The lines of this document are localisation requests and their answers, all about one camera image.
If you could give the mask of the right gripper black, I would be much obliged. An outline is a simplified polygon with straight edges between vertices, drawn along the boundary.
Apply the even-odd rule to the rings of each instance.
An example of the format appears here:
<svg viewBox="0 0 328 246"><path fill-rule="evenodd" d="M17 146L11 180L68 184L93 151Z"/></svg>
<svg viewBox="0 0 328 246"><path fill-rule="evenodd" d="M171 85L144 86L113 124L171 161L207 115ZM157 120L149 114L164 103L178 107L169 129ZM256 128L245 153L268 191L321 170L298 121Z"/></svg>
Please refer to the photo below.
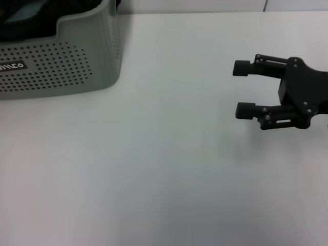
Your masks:
<svg viewBox="0 0 328 246"><path fill-rule="evenodd" d="M297 57L288 59L256 54L254 62L236 60L233 76L262 75L282 77L278 96L280 106L259 106L239 102L237 119L257 118L262 130L307 129L312 117L328 115L328 72L308 67Z"/></svg>

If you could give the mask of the dark green towel black hem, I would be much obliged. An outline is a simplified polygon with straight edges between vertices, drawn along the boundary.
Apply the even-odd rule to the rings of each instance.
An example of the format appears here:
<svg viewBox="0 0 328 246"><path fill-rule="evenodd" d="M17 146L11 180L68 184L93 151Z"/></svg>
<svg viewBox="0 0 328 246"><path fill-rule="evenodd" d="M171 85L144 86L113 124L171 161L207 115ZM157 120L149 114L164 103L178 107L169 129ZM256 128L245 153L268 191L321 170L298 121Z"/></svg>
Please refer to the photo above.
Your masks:
<svg viewBox="0 0 328 246"><path fill-rule="evenodd" d="M0 42L54 36L62 0L0 0Z"/></svg>

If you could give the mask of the gray-green perforated storage box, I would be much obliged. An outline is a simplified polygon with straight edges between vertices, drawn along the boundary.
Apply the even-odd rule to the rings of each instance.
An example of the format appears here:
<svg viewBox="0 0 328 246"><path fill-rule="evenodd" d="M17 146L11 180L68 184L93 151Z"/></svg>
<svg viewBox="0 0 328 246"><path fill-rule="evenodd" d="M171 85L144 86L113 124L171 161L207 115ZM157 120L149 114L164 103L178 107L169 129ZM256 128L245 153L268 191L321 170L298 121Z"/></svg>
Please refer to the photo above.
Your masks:
<svg viewBox="0 0 328 246"><path fill-rule="evenodd" d="M90 92L121 70L121 0L48 0L41 15L0 24L0 99Z"/></svg>

